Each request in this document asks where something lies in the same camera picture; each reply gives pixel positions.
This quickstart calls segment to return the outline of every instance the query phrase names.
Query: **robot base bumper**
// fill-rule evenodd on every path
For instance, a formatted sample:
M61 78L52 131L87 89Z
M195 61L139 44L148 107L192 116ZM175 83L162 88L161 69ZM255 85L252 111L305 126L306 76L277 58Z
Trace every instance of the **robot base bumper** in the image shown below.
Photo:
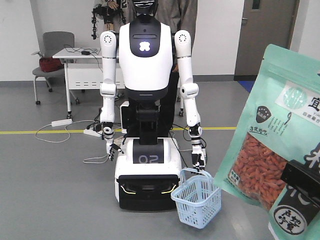
M176 207L170 194L178 187L177 175L121 175L116 183L121 209L163 211Z

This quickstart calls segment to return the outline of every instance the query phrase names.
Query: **white robot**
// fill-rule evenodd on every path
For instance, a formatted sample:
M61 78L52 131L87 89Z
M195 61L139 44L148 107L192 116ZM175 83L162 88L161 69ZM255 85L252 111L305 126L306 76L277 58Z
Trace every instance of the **white robot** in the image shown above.
M115 167L115 196L122 209L167 210L176 206L170 193L179 184L182 163L176 140L157 137L159 111L155 102L164 97L168 90L173 65L172 34L169 26L153 17L158 0L133 0L132 3L137 18L120 28L118 38L112 31L105 31L100 36L103 66L100 122L109 153L114 146L112 127L115 121L118 48L126 94L138 102L136 117L139 136L127 137L121 145ZM194 168L203 169L205 149L201 142L200 115L195 101L199 88L193 83L190 34L185 30L178 31L174 43L181 81L180 94L192 143L192 164ZM121 106L124 132L126 106L128 102Z

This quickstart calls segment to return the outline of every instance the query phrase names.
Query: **red bag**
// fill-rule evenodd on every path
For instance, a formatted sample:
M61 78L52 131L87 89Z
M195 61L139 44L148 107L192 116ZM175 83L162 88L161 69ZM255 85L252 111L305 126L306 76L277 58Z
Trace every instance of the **red bag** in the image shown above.
M52 57L42 57L39 59L41 71L48 73L62 69L64 66L61 64L60 59Z

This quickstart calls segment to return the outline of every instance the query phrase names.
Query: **light blue basket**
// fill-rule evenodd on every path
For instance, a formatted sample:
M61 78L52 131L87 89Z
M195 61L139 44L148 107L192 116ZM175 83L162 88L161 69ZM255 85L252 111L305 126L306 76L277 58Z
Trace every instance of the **light blue basket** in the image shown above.
M200 173L188 180L185 172ZM180 186L171 193L182 223L203 229L221 209L221 189L214 186L214 178L206 171L184 168L180 172Z

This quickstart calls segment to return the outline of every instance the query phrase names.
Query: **packaged food bag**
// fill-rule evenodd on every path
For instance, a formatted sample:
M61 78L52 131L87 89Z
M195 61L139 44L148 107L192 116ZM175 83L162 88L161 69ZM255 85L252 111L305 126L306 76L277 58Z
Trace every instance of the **packaged food bag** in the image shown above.
M293 161L320 178L319 72L320 61L269 45L215 176L218 187L267 210L281 240L320 239L317 204L282 180Z

